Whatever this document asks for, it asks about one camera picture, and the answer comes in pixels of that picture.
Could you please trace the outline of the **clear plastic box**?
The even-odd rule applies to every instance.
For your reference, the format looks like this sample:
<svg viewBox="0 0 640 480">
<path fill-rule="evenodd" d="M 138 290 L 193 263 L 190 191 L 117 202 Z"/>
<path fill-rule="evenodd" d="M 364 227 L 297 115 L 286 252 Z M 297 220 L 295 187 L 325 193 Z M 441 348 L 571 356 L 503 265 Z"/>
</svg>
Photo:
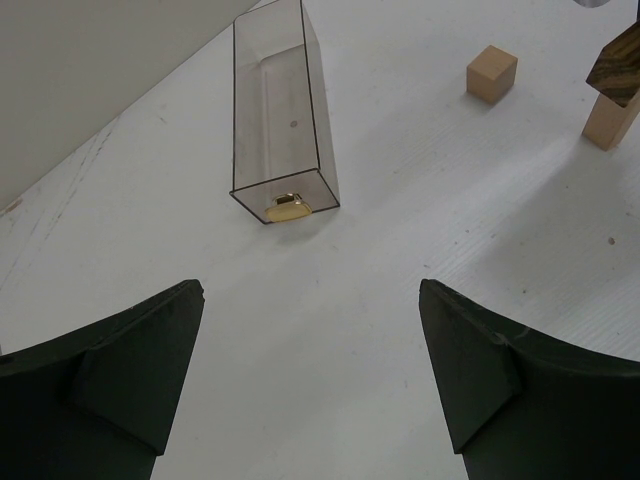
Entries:
<svg viewBox="0 0 640 480">
<path fill-rule="evenodd" d="M 259 222 L 339 207 L 321 48 L 300 1 L 273 1 L 233 23 L 231 196 Z"/>
</svg>

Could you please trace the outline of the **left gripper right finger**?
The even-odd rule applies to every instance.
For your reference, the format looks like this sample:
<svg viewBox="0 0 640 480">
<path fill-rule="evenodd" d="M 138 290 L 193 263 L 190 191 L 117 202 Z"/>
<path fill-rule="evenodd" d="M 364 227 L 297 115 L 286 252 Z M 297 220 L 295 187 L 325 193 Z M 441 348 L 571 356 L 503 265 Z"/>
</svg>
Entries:
<svg viewBox="0 0 640 480">
<path fill-rule="evenodd" d="M 639 364 L 556 339 L 434 279 L 424 337 L 471 479 L 636 479 Z"/>
</svg>

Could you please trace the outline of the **small light wood cube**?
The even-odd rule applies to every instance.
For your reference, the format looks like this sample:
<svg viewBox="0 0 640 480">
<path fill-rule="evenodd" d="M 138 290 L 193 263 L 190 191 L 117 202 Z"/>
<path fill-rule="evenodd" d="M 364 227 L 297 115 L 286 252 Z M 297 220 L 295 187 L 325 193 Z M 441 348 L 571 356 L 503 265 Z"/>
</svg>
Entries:
<svg viewBox="0 0 640 480">
<path fill-rule="evenodd" d="M 495 105 L 513 87 L 518 58 L 493 45 L 487 46 L 466 69 L 466 91 Z"/>
</svg>

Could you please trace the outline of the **striped dark wood block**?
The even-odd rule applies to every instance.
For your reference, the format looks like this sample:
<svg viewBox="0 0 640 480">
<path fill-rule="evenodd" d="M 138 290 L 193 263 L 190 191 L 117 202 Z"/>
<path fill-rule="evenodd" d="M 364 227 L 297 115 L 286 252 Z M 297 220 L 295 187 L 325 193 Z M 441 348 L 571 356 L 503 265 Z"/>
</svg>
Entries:
<svg viewBox="0 0 640 480">
<path fill-rule="evenodd" d="M 639 92 L 639 22 L 609 42 L 600 52 L 586 83 L 622 108 Z"/>
</svg>

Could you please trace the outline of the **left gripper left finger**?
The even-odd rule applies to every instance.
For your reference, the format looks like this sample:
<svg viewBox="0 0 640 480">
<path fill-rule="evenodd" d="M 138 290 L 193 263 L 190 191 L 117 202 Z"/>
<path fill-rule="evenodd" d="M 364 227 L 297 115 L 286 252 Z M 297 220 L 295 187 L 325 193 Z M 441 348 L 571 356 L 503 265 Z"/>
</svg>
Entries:
<svg viewBox="0 0 640 480">
<path fill-rule="evenodd" d="M 148 479 L 168 444 L 204 310 L 184 280 L 1 358 L 4 479 Z"/>
</svg>

